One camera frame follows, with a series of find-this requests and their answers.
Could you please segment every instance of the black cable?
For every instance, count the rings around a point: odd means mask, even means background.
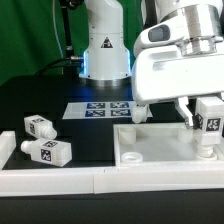
[[[71,56],[71,55],[74,55],[74,49],[72,47],[72,38],[71,38],[71,31],[70,31],[69,18],[68,18],[67,1],[59,0],[59,2],[61,5],[61,12],[62,12],[62,18],[64,23],[66,56]]]
[[[44,68],[36,72],[34,75],[42,75],[46,70],[57,67],[53,65],[64,62],[64,61],[70,61],[71,64],[69,66],[80,67],[81,64],[83,63],[83,60],[84,60],[83,57],[78,57],[78,56],[71,56],[69,58],[60,58],[58,60],[55,60],[49,63],[47,66],[45,66]]]
[[[47,70],[49,69],[54,69],[54,68],[66,68],[66,67],[74,67],[74,66],[79,66],[79,64],[69,64],[69,65],[57,65],[57,66],[51,66],[51,67],[46,67],[46,68],[43,68],[41,70],[39,70],[38,72],[35,73],[35,75],[43,75],[44,72],[46,72]]]
[[[50,64],[48,64],[47,66],[45,66],[43,69],[36,72],[34,75],[38,75],[42,70],[48,69],[55,64],[58,64],[58,63],[61,63],[61,62],[64,62],[64,61],[70,61],[70,60],[71,60],[71,58],[60,58],[58,60],[55,60],[55,61],[51,62]]]
[[[141,13],[141,2],[142,2],[142,0],[135,0],[135,13],[137,15],[138,24],[139,24],[141,30],[143,30],[143,19],[142,19],[142,13]]]

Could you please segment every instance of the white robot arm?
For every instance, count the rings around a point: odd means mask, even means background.
[[[144,30],[134,46],[133,97],[142,107],[174,101],[192,127],[188,97],[224,92],[219,21],[223,4],[221,0],[155,3],[159,24]]]

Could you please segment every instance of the green screen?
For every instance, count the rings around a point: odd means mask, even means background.
[[[131,51],[140,33],[135,0],[120,0],[124,9],[124,42]],[[69,10],[72,43],[77,55],[88,47],[87,12],[83,4]],[[65,49],[63,21],[59,1],[56,1],[58,35]],[[0,85],[11,77],[33,75],[48,63],[59,59],[56,42],[52,0],[2,0],[0,3]],[[60,74],[61,69],[50,73]]]

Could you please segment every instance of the black table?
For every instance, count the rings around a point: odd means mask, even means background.
[[[39,114],[53,121],[57,140],[72,143],[65,167],[113,166],[113,125],[130,118],[62,120],[69,102],[131,101],[130,84],[115,88],[81,85],[63,76],[21,76],[0,87],[0,131],[15,130],[17,148],[4,170],[55,168],[21,152],[24,117]],[[172,103],[151,107],[148,122],[182,121]],[[223,190],[136,192],[100,195],[11,197],[0,199],[0,223],[223,223]]]

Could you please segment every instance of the green background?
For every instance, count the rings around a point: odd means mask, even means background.
[[[119,0],[124,9],[124,42],[131,50],[140,33],[135,0]],[[75,53],[88,47],[87,12],[83,4],[69,10]],[[62,49],[65,49],[63,21],[56,1],[56,21]],[[0,85],[14,76],[33,75],[51,61],[60,58],[52,19],[52,0],[1,0],[0,3]]]

